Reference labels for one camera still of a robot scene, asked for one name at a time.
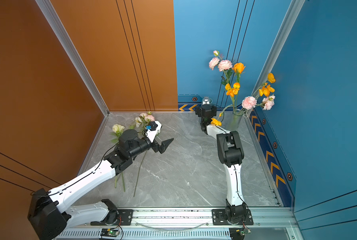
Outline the clear ribbed glass vase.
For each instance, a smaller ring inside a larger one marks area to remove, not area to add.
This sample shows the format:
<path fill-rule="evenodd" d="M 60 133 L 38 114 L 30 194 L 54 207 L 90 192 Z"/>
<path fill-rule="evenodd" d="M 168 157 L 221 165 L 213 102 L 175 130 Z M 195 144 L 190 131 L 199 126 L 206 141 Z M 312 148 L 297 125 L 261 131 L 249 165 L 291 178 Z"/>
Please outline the clear ribbed glass vase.
<path fill-rule="evenodd" d="M 227 119 L 228 121 L 226 124 L 226 129 L 229 131 L 236 131 L 240 125 L 242 115 L 243 115 L 242 109 L 236 109 L 232 111 Z"/>

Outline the orange rose flower stem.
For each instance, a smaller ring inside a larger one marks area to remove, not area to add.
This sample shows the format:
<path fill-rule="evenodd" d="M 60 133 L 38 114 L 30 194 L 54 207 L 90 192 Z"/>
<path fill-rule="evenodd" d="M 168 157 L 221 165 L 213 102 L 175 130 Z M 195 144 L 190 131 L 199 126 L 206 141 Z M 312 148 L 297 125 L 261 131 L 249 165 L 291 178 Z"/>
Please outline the orange rose flower stem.
<path fill-rule="evenodd" d="M 230 84 L 224 86 L 226 95 L 230 97 L 233 105 L 233 110 L 236 109 L 236 100 L 238 92 L 240 90 L 240 77 L 245 69 L 243 63 L 236 63 L 232 65 L 232 76 L 230 78 Z"/>

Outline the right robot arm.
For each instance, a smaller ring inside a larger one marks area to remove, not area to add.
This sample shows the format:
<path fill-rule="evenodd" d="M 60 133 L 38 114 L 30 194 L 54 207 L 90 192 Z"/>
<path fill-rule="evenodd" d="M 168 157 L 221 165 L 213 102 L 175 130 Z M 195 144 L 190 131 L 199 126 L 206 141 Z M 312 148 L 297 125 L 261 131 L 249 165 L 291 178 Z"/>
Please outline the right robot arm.
<path fill-rule="evenodd" d="M 217 107 L 204 102 L 195 108 L 201 130 L 216 139 L 220 163 L 226 172 L 227 196 L 224 219 L 232 225 L 253 225 L 253 218 L 242 194 L 241 165 L 244 151 L 239 133 L 216 123 Z"/>

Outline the pink ranunculus flower stem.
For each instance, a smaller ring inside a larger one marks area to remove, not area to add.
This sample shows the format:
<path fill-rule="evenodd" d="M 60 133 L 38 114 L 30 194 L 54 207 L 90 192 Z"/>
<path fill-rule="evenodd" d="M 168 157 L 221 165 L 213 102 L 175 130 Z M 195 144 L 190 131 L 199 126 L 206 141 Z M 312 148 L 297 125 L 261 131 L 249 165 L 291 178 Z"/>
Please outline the pink ranunculus flower stem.
<path fill-rule="evenodd" d="M 274 100 L 275 100 L 275 95 L 272 95 L 264 98 L 262 102 L 259 104 L 256 98 L 252 96 L 245 97 L 241 103 L 242 109 L 239 112 L 239 114 L 246 115 L 248 111 L 250 111 L 255 107 L 262 107 L 264 111 L 269 111 L 275 104 Z"/>

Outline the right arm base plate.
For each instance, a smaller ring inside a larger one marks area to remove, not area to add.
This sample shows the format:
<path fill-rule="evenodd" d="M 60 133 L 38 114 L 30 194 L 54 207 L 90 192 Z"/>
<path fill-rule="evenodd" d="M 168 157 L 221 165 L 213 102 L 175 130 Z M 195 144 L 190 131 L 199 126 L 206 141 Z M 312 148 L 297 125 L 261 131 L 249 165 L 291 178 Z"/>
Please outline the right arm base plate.
<path fill-rule="evenodd" d="M 240 213 L 230 213 L 225 209 L 212 209 L 212 223 L 215 226 L 226 226 L 226 225 L 246 225 L 252 226 L 253 216 L 249 209 L 242 210 Z"/>

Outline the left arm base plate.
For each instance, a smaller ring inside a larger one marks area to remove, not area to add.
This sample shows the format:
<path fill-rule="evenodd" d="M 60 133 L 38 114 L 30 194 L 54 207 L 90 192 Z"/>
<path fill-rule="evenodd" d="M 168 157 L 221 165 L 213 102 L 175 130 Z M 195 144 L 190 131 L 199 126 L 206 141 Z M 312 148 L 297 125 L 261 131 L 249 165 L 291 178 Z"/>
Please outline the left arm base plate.
<path fill-rule="evenodd" d="M 130 226 L 133 217 L 132 209 L 109 211 L 104 220 L 91 222 L 91 226 Z"/>

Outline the pink white lisianthus stem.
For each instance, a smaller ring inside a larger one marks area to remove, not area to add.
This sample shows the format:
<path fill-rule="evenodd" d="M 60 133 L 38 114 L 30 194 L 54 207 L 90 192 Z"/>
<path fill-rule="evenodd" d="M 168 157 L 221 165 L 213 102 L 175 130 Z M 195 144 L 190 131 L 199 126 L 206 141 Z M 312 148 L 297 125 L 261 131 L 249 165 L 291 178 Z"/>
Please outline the pink white lisianthus stem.
<path fill-rule="evenodd" d="M 220 72 L 222 72 L 221 76 L 221 84 L 226 86 L 230 84 L 230 78 L 232 76 L 232 62 L 229 60 L 223 59 L 222 54 L 215 50 L 213 51 L 214 57 L 209 61 L 208 67 L 213 71 L 217 68 Z"/>

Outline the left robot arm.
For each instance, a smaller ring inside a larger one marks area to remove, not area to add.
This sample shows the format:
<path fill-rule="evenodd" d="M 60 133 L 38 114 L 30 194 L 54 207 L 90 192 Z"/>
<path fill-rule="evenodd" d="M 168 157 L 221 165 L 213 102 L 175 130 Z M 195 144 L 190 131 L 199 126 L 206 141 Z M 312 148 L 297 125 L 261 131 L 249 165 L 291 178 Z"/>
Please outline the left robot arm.
<path fill-rule="evenodd" d="M 126 130 L 97 165 L 59 187 L 34 192 L 27 218 L 38 238 L 52 240 L 65 229 L 85 223 L 118 224 L 118 208 L 109 199 L 83 206 L 74 206 L 74 203 L 101 183 L 122 173 L 138 155 L 150 149 L 164 153 L 173 140 L 158 143 L 154 139 L 156 134 L 156 130 L 147 131 L 143 138 L 139 138 L 136 130 Z"/>

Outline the pink rose bud stem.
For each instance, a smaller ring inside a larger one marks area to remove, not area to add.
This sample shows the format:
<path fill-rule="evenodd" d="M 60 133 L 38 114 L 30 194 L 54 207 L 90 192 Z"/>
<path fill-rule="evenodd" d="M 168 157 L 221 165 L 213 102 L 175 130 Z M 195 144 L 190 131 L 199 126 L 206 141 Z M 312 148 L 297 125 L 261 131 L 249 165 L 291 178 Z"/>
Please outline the pink rose bud stem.
<path fill-rule="evenodd" d="M 152 112 L 149 111 L 147 113 L 141 113 L 138 117 L 135 118 L 135 126 L 140 134 L 143 135 L 143 132 L 146 130 L 146 127 L 151 123 L 155 121 L 155 117 L 152 115 Z M 142 160 L 140 162 L 140 165 L 138 167 L 138 172 L 137 172 L 137 177 L 136 177 L 136 182 L 134 186 L 134 192 L 133 192 L 133 197 L 136 196 L 136 191 L 138 187 L 138 182 L 139 182 L 139 176 L 141 172 L 141 167 L 144 162 L 144 159 L 146 157 L 146 153 L 143 155 Z"/>

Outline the white rose flower stem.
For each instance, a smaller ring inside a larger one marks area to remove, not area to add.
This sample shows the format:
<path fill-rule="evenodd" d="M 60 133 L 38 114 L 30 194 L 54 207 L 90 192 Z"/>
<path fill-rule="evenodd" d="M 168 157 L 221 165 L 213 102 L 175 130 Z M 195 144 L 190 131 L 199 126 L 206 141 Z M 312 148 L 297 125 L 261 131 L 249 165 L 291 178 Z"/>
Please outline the white rose flower stem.
<path fill-rule="evenodd" d="M 125 130 L 125 127 L 120 125 L 120 124 L 114 124 L 112 126 L 112 135 L 114 136 L 114 139 L 111 140 L 112 143 L 117 144 L 119 137 L 123 134 Z M 118 181 L 121 180 L 122 182 L 122 189 L 124 192 L 126 192 L 126 187 L 125 187 L 125 180 L 124 180 L 124 175 L 121 173 L 119 176 L 115 177 L 115 184 L 114 187 L 117 188 Z"/>

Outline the yellow orange poppy stem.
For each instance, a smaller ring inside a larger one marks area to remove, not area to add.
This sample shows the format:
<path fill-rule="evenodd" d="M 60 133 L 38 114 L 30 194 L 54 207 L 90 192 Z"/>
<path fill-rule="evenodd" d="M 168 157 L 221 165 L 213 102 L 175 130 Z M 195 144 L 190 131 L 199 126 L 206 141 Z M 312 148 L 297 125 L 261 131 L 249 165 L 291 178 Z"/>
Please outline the yellow orange poppy stem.
<path fill-rule="evenodd" d="M 260 104 L 264 98 L 274 95 L 275 89 L 270 84 L 273 84 L 275 82 L 276 79 L 274 78 L 273 74 L 269 73 L 267 80 L 263 84 L 261 84 L 261 86 L 253 93 L 252 97 L 256 98 L 257 102 Z"/>

